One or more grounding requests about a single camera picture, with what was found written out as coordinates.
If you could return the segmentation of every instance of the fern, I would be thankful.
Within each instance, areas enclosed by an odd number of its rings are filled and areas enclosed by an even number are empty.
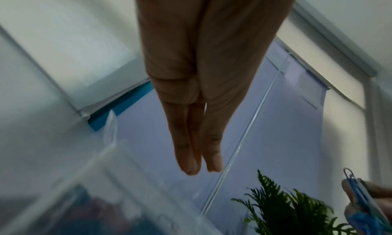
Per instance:
[[[281,190],[273,180],[257,171],[261,188],[251,188],[248,200],[232,199],[246,206],[250,214],[245,223],[255,222],[255,231],[261,235],[302,234],[338,235],[355,234],[346,223],[337,224],[330,219],[332,208],[294,189],[294,193]]]

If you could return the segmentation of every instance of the blue edge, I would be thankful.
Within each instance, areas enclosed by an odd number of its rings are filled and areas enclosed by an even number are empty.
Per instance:
[[[105,125],[110,110],[113,110],[114,113],[118,116],[132,104],[153,90],[153,88],[154,87],[152,87],[151,82],[148,81],[139,87],[123,94],[116,100],[93,113],[88,120],[89,125],[94,131],[98,131]]]

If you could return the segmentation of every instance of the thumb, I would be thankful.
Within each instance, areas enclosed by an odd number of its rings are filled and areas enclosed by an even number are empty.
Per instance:
[[[221,142],[227,124],[247,93],[244,89],[226,101],[207,102],[200,126],[200,143],[209,172],[222,172],[225,168],[221,155]]]

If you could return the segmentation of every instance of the hand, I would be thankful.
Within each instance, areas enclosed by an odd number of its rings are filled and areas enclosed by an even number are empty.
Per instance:
[[[365,181],[365,183],[369,188],[370,195],[374,198],[375,202],[384,212],[388,220],[392,222],[392,188],[382,187],[368,181]],[[351,202],[347,205],[344,213],[345,216],[348,217],[358,211],[354,205],[356,203],[356,197],[347,179],[342,181],[342,188]],[[357,234],[359,235],[363,233],[361,231],[357,231]]]
[[[222,171],[223,132],[294,0],[136,2],[178,165],[195,175],[203,157],[209,172]]]

